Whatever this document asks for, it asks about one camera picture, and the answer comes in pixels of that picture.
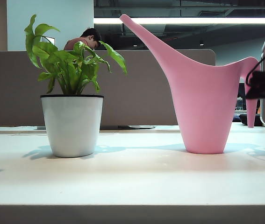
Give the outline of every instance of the pink watering can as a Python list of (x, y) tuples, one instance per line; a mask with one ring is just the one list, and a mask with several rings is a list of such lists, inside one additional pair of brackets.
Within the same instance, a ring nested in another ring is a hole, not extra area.
[[(257, 59), (247, 57), (224, 66), (202, 64), (179, 53), (129, 16), (123, 14), (120, 20), (146, 44), (164, 71), (186, 150), (198, 154), (223, 153), (239, 78), (245, 79)], [(257, 100), (247, 99), (246, 106), (248, 127), (254, 127)]]

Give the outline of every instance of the man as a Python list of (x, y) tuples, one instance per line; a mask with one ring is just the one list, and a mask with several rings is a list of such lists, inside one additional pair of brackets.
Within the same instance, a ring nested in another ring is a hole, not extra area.
[(78, 41), (82, 41), (84, 44), (89, 46), (91, 49), (98, 48), (101, 44), (101, 35), (94, 28), (89, 28), (80, 37), (69, 40), (64, 47), (64, 50), (73, 50), (73, 46)]

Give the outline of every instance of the white pot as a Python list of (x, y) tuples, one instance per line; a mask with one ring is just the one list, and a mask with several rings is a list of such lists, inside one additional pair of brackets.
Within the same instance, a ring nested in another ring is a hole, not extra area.
[(103, 96), (41, 95), (44, 121), (55, 156), (92, 154), (99, 135)]

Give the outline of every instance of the ceiling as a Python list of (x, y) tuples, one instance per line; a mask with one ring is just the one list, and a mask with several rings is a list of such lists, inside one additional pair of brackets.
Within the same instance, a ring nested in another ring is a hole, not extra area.
[[(265, 0), (94, 0), (95, 18), (265, 17)], [(114, 49), (146, 49), (125, 25), (99, 25), (104, 42)], [(210, 48), (265, 37), (265, 25), (146, 25), (176, 49)]]

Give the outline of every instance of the fluorescent light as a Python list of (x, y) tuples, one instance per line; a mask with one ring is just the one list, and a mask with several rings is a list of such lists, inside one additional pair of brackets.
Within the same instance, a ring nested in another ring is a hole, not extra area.
[[(265, 24), (265, 18), (132, 18), (139, 24)], [(119, 18), (94, 18), (95, 24), (122, 24)]]

